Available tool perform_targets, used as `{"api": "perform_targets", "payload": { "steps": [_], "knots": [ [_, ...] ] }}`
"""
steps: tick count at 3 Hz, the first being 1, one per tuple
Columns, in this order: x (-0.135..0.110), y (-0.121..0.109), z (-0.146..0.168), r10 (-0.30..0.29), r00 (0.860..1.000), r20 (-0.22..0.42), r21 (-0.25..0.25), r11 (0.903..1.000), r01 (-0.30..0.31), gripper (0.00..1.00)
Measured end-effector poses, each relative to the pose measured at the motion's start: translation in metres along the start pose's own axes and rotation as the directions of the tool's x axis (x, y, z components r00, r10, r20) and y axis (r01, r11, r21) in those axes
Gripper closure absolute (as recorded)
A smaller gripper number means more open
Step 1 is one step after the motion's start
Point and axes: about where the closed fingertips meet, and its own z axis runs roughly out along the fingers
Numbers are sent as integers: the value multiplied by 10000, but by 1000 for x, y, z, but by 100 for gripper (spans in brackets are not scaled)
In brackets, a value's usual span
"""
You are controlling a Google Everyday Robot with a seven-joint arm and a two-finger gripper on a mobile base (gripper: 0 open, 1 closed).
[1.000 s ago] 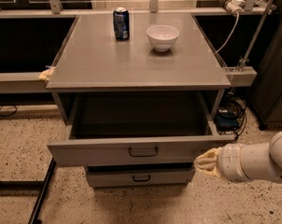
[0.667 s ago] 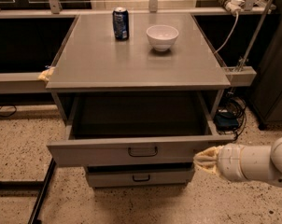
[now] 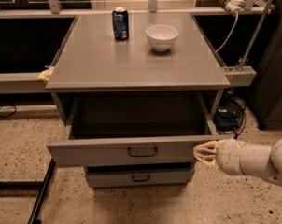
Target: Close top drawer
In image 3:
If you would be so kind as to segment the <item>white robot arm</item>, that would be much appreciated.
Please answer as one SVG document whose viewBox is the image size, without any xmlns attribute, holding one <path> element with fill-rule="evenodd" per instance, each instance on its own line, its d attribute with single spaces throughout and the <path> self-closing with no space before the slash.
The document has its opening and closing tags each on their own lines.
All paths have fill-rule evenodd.
<svg viewBox="0 0 282 224">
<path fill-rule="evenodd" d="M 282 187 L 282 139 L 273 145 L 235 139 L 197 145 L 194 157 L 227 175 L 249 175 Z"/>
</svg>

